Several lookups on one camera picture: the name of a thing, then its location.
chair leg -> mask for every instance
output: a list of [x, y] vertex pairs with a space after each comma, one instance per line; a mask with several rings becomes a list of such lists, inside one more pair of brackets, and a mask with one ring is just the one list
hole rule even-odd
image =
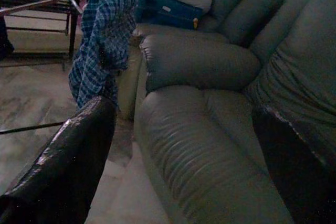
[[71, 16], [71, 28], [70, 28], [70, 47], [69, 47], [69, 59], [72, 61], [74, 56], [73, 50], [75, 45], [76, 27], [77, 27], [78, 14], [75, 13]]
[[76, 27], [77, 27], [77, 14], [73, 14], [71, 16], [71, 27], [70, 27], [70, 46], [69, 46], [69, 60], [72, 61], [74, 56], [74, 48], [75, 48], [75, 37], [76, 37]]

gray leather sofa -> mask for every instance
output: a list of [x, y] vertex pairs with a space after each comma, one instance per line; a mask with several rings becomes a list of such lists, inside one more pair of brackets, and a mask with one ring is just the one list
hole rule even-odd
[[117, 79], [119, 115], [132, 119], [137, 104], [144, 99], [146, 65], [139, 42], [150, 34], [199, 37], [247, 47], [271, 19], [284, 0], [212, 0], [211, 10], [200, 20], [197, 30], [138, 24], [131, 41], [128, 70]]
[[336, 0], [288, 0], [248, 49], [146, 36], [135, 138], [172, 223], [293, 223], [251, 112], [266, 104], [306, 125], [335, 161], [335, 17]]

metal rod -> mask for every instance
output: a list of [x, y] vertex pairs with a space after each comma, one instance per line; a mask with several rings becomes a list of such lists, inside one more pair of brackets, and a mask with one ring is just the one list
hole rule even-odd
[[27, 66], [40, 66], [40, 65], [56, 65], [56, 64], [64, 64], [64, 61], [61, 62], [50, 62], [50, 63], [27, 63], [27, 64], [15, 64], [15, 65], [3, 65], [0, 68], [13, 68], [13, 67], [27, 67]]
[[79, 5], [76, 3], [75, 0], [70, 0], [70, 2], [72, 3], [72, 5], [76, 8], [76, 10], [78, 11], [78, 13], [81, 15], [83, 14], [83, 10], [79, 7]]
[[25, 16], [25, 15], [9, 15], [9, 17], [35, 18], [35, 19], [47, 19], [47, 20], [66, 21], [66, 19], [60, 19], [60, 18], [44, 18], [44, 17]]
[[66, 20], [66, 25], [65, 25], [65, 35], [69, 35], [69, 22], [70, 22], [70, 14], [67, 13], [67, 20]]
[[31, 3], [31, 4], [19, 5], [19, 6], [15, 6], [11, 8], [4, 8], [0, 10], [0, 17], [14, 13], [14, 12], [19, 12], [21, 10], [27, 10], [27, 9], [38, 7], [38, 6], [52, 4], [55, 1], [57, 0], [43, 0], [43, 1], [38, 1], [35, 3]]
[[74, 45], [75, 45], [77, 19], [78, 19], [78, 13], [75, 12], [71, 16], [70, 45], [69, 45], [69, 60], [70, 61], [72, 61], [72, 57], [74, 56], [73, 51], [74, 51]]
[[52, 30], [52, 29], [38, 29], [38, 28], [24, 28], [24, 27], [7, 27], [9, 30], [21, 30], [21, 31], [49, 31], [54, 33], [64, 33], [64, 30]]
[[10, 129], [10, 130], [2, 130], [2, 131], [0, 131], [0, 135], [9, 134], [9, 133], [17, 133], [17, 132], [22, 132], [22, 131], [31, 131], [31, 130], [54, 127], [54, 126], [60, 126], [60, 125], [63, 125], [64, 123], [65, 122], [48, 123], [48, 124], [41, 124], [41, 125], [34, 125], [34, 126]]

tiled floor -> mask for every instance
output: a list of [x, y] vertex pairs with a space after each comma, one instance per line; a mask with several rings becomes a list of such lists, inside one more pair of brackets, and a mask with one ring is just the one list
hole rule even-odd
[[[16, 63], [7, 59], [0, 66]], [[61, 64], [0, 68], [0, 130], [71, 117], [75, 103], [68, 88], [69, 69], [69, 64], [65, 71]], [[22, 170], [29, 168], [57, 130], [52, 127], [0, 135], [1, 194]], [[169, 223], [133, 140], [133, 123], [118, 120], [87, 224]]]

plaid shirt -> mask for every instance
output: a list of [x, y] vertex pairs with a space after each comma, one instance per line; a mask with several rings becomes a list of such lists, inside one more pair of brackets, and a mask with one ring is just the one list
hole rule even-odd
[[89, 0], [82, 16], [82, 41], [69, 74], [78, 109], [97, 95], [118, 105], [114, 75], [127, 68], [134, 7], [135, 0]]

